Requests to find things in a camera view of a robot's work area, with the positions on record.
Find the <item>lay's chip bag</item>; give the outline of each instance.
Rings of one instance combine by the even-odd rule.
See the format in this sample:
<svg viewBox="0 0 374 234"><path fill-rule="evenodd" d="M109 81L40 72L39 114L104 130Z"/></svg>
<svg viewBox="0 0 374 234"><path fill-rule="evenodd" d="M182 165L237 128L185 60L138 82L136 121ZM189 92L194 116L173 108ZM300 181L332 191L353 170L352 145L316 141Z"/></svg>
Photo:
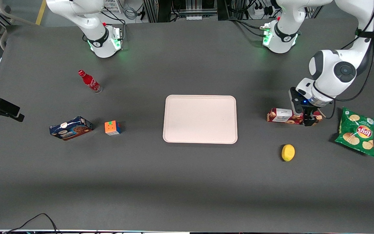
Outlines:
<svg viewBox="0 0 374 234"><path fill-rule="evenodd" d="M343 107L339 134L335 142L374 157L374 119Z"/></svg>

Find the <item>white tray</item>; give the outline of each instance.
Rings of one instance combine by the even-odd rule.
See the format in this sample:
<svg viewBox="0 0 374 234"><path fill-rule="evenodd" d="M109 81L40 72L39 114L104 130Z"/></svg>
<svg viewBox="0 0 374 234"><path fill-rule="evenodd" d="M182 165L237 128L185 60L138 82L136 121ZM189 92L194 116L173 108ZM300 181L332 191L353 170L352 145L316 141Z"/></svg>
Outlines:
<svg viewBox="0 0 374 234"><path fill-rule="evenodd" d="M170 143L234 144L238 139L232 96L170 95L162 138Z"/></svg>

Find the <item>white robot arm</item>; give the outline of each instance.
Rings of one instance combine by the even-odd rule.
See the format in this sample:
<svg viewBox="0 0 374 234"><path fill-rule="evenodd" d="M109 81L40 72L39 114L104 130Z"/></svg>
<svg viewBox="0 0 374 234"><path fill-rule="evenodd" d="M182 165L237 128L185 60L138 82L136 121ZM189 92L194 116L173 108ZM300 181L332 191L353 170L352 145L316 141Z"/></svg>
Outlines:
<svg viewBox="0 0 374 234"><path fill-rule="evenodd" d="M49 9L75 23L88 39L91 50L108 58L122 48L121 31L103 24L94 15L104 7L104 0L46 0Z"/></svg>
<svg viewBox="0 0 374 234"><path fill-rule="evenodd" d="M297 39L297 32L306 17L304 7L326 5L333 0L276 0L281 7L281 20L266 23L261 29L267 29L263 45L272 52L285 53L291 49Z"/></svg>
<svg viewBox="0 0 374 234"><path fill-rule="evenodd" d="M311 58L313 79L304 78L296 90L316 107L330 103L365 71L374 43L374 0L335 1L340 9L358 19L359 38L350 49L320 50Z"/></svg>
<svg viewBox="0 0 374 234"><path fill-rule="evenodd" d="M285 53L295 44L297 31L304 21L303 7L321 6L332 0L277 0L283 14L261 27L264 30L263 45L276 53ZM356 76L368 66L374 49L374 0L335 0L343 11L359 21L356 38L350 49L320 50L310 60L312 79L304 78L290 89L295 113L304 112L304 125L310 126L312 113L329 104L346 90Z"/></svg>

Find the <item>red bottle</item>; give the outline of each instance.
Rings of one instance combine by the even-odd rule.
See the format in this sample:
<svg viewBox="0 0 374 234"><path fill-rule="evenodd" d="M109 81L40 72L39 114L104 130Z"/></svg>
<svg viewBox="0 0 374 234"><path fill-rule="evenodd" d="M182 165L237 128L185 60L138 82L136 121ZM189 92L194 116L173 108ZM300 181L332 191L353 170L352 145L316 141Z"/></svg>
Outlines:
<svg viewBox="0 0 374 234"><path fill-rule="evenodd" d="M82 77L83 82L95 93L102 92L102 86L91 75L86 74L83 70L79 71L79 75Z"/></svg>

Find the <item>yellow lemon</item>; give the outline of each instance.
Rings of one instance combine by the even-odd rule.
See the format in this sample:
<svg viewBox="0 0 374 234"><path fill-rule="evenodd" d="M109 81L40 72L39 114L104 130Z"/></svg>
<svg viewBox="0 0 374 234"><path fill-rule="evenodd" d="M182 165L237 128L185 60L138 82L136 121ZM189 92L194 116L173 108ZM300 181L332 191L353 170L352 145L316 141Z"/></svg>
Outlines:
<svg viewBox="0 0 374 234"><path fill-rule="evenodd" d="M294 158L295 155L295 149L292 145L285 145L284 148L282 148L282 159L284 159L285 162L289 162Z"/></svg>

